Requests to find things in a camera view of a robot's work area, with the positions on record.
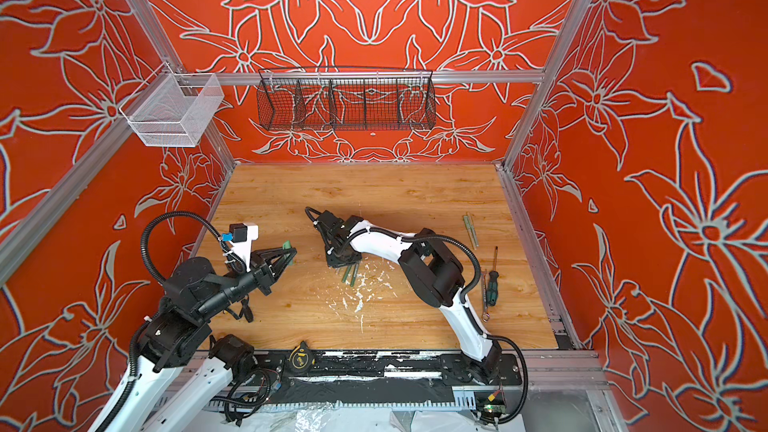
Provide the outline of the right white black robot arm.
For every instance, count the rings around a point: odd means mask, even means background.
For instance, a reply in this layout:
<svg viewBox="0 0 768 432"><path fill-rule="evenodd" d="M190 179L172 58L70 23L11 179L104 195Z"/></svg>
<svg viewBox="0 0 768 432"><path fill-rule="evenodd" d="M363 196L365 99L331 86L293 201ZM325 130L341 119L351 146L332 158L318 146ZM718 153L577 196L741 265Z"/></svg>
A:
<svg viewBox="0 0 768 432"><path fill-rule="evenodd" d="M329 267L355 268L365 254L399 265L416 296L438 309L450 325L466 374L484 383L496 378L502 348L470 302L469 292L480 282L481 268L467 246L427 228L402 233L358 216L343 220L312 207L305 213L321 236Z"/></svg>

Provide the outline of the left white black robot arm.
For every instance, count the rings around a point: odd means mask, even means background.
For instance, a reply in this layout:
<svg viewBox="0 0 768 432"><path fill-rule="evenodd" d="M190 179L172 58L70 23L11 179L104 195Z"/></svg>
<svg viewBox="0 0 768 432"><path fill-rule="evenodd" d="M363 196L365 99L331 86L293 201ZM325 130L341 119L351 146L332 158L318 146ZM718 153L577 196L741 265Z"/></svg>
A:
<svg viewBox="0 0 768 432"><path fill-rule="evenodd" d="M250 271L225 276L217 275L204 257L179 265L163 284L157 313L132 338L126 372L91 430L182 431L212 400L224 403L227 417L260 408L267 392L238 399L223 391L256 376L270 377L258 365L253 347L234 335L216 341L170 399L164 394L211 335L211 319L234 303L247 303L254 290L269 294L296 253L294 248L257 250L251 254Z"/></svg>

